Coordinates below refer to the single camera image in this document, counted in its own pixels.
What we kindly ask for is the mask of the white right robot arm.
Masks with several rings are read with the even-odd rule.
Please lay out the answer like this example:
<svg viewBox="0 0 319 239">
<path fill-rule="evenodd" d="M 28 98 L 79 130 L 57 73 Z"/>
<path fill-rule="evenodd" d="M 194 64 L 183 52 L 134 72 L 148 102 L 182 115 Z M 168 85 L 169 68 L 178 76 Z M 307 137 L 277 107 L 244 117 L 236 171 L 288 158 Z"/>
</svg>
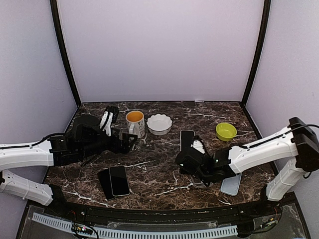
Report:
<svg viewBox="0 0 319 239">
<path fill-rule="evenodd" d="M 255 204 L 254 211 L 265 216 L 302 177 L 319 168 L 319 140 L 312 130 L 298 117 L 273 135 L 252 143 L 236 145 L 209 155 L 201 138 L 194 136 L 181 147 L 176 164 L 183 174 L 192 175 L 206 187 L 233 178 L 247 169 L 282 158 L 289 161 L 281 169 Z"/>
</svg>

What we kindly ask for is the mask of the silver-edged phone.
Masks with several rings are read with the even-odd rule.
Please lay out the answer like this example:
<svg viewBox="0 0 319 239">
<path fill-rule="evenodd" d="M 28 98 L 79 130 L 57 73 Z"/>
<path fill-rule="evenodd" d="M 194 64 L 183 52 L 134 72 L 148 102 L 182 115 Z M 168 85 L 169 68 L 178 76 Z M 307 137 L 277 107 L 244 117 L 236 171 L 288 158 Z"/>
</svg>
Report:
<svg viewBox="0 0 319 239">
<path fill-rule="evenodd" d="M 130 187 L 124 166 L 111 167 L 110 180 L 112 194 L 115 197 L 126 196 L 130 194 Z"/>
</svg>

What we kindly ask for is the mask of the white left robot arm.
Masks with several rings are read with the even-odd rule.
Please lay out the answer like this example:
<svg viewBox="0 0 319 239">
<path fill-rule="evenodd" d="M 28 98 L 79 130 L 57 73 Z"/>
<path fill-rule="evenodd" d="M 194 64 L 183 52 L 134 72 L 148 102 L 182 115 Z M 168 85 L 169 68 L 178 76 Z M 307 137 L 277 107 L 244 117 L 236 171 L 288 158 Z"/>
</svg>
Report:
<svg viewBox="0 0 319 239">
<path fill-rule="evenodd" d="M 119 133 L 111 125 L 112 113 L 101 119 L 91 115 L 77 117 L 67 133 L 53 133 L 39 142 L 0 147 L 0 191 L 51 207 L 59 217 L 70 213 L 59 186 L 40 184 L 12 173 L 12 169 L 29 166 L 66 166 L 104 151 L 127 154 L 138 137 Z"/>
</svg>

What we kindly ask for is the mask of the clear magsafe phone case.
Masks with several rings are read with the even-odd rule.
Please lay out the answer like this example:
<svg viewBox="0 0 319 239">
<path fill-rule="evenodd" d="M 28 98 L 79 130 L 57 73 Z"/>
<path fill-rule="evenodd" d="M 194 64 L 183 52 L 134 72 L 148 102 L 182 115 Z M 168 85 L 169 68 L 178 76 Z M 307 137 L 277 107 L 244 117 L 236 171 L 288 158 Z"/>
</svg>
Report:
<svg viewBox="0 0 319 239">
<path fill-rule="evenodd" d="M 201 182 L 199 179 L 197 179 L 196 177 L 194 177 L 193 175 L 191 175 L 190 178 L 195 188 L 206 188 L 205 184 Z"/>
</svg>

